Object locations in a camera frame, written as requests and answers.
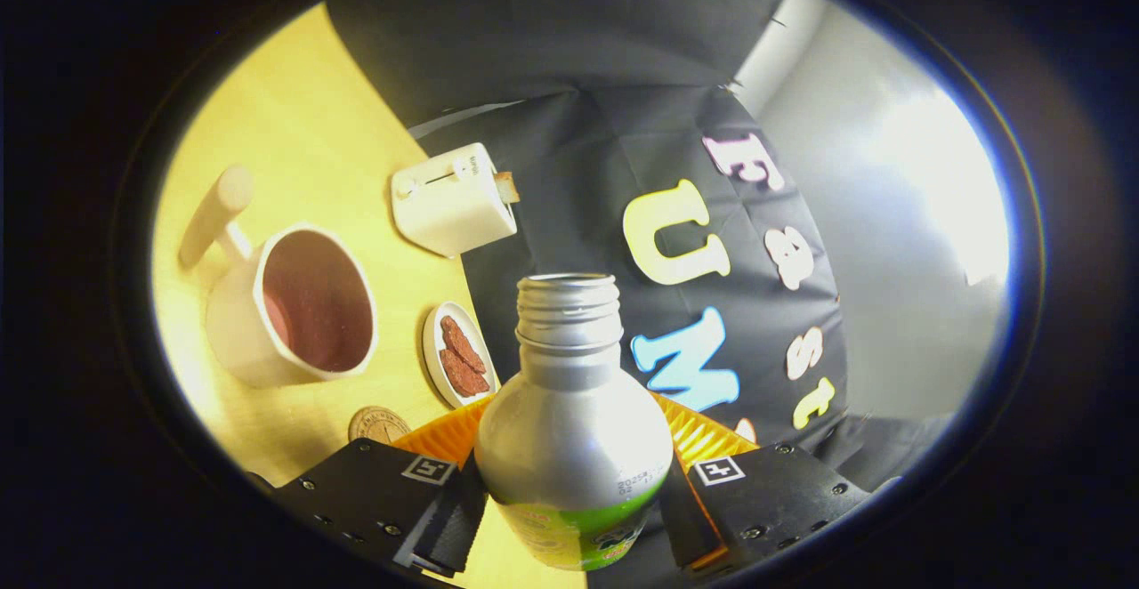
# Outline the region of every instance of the aluminum bottle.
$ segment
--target aluminum bottle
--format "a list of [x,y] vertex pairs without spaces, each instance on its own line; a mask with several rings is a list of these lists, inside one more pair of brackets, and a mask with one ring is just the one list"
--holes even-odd
[[672,463],[663,411],[621,370],[614,283],[518,283],[522,370],[487,404],[475,441],[491,497],[534,557],[558,568],[621,559]]

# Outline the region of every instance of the wooden table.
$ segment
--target wooden table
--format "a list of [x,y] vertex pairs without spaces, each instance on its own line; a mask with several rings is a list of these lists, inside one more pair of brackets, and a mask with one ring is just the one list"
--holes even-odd
[[[156,316],[174,377],[236,466],[279,486],[342,448],[349,420],[361,407],[387,407],[412,428],[450,410],[428,379],[420,330],[428,311],[443,301],[474,316],[462,264],[400,237],[388,208],[388,177],[426,157],[352,60],[323,5],[257,47],[191,123],[155,220]],[[238,218],[254,246],[296,221],[309,221],[337,232],[363,265],[379,332],[363,375],[257,390],[218,363],[206,341],[205,306],[212,285],[228,268],[227,257],[214,245],[187,270],[177,255],[199,201],[231,164],[244,164],[254,177],[253,203]],[[467,572],[448,581],[461,587],[585,586],[583,573],[534,561],[493,501]]]

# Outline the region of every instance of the bottle label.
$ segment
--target bottle label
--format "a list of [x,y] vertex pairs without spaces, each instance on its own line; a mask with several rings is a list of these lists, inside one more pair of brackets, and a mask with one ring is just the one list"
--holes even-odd
[[601,509],[558,512],[544,505],[501,505],[510,527],[543,564],[593,571],[624,557],[640,535],[649,502],[663,480]]

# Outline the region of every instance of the small plate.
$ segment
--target small plate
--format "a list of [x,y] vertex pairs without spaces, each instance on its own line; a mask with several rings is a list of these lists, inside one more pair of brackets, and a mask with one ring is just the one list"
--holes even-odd
[[[467,336],[467,342],[470,343],[472,349],[475,350],[475,353],[478,353],[478,357],[486,365],[486,373],[483,374],[483,377],[490,383],[490,391],[465,398],[464,395],[459,395],[459,392],[454,391],[454,387],[451,386],[451,381],[448,379],[446,371],[443,370],[443,362],[439,359],[439,352],[446,349],[446,344],[443,343],[443,327],[440,326],[440,322],[448,316],[459,325],[459,329]],[[427,362],[427,371],[431,373],[431,379],[435,383],[435,388],[443,395],[446,403],[456,409],[466,407],[498,391],[498,376],[494,374],[494,365],[491,362],[491,354],[486,350],[486,343],[483,342],[483,336],[478,333],[478,328],[470,316],[453,302],[443,302],[443,304],[440,304],[434,311],[427,314],[427,321],[424,322],[424,360]]]

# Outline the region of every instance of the letter m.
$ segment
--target letter m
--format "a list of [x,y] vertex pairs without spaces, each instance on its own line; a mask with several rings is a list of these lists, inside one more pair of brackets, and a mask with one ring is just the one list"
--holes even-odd
[[638,369],[646,374],[657,362],[671,357],[648,382],[648,388],[659,391],[694,411],[703,411],[739,398],[736,371],[704,370],[727,337],[723,318],[714,306],[708,306],[695,325],[655,340],[637,336],[631,342],[631,349]]

